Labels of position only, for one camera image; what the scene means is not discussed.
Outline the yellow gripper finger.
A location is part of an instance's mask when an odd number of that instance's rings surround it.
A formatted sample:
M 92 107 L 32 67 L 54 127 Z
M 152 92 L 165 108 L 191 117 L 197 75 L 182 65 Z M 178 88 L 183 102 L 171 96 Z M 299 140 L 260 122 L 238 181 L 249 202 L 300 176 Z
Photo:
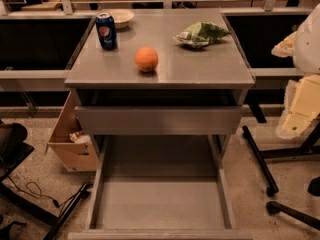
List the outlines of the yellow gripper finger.
M 293 56 L 293 45 L 296 38 L 296 32 L 291 33 L 280 43 L 275 45 L 271 50 L 271 54 L 280 58 Z
M 276 128 L 282 139 L 300 136 L 320 114 L 320 76 L 290 80 L 285 89 L 284 110 Z

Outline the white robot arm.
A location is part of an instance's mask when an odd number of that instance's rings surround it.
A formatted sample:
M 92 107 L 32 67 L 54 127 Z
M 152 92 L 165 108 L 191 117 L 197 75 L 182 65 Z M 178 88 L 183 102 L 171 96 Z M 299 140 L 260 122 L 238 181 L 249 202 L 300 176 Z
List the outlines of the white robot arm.
M 291 57 L 303 72 L 299 81 L 290 80 L 285 89 L 284 111 L 276 128 L 282 139 L 301 135 L 320 114 L 320 5 L 298 30 L 274 46 L 271 54 Z

